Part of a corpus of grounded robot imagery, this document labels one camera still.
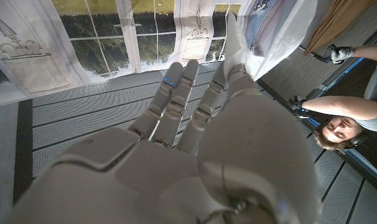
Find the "gloved person hand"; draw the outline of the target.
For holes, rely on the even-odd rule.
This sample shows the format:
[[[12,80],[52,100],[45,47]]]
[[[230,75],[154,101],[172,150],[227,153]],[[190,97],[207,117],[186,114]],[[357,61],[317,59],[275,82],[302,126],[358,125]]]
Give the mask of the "gloved person hand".
[[[330,51],[331,61],[337,65],[343,63],[345,59],[352,57],[355,53],[355,49],[351,46],[337,47],[336,45],[332,44],[328,46],[328,49]]]
[[[299,96],[294,96],[293,99],[289,99],[287,104],[291,107],[293,111],[307,111],[307,109],[303,108],[302,105],[307,101],[305,98],[301,98]]]

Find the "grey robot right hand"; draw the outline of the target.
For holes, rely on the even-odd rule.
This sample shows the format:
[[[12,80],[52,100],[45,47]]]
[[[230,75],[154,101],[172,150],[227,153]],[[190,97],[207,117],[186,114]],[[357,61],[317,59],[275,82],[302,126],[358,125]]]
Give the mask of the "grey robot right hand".
[[[173,144],[178,93],[156,129],[109,128],[70,146],[16,203],[9,223],[316,223],[309,145],[296,120],[228,74],[226,106],[197,111],[200,133]]]

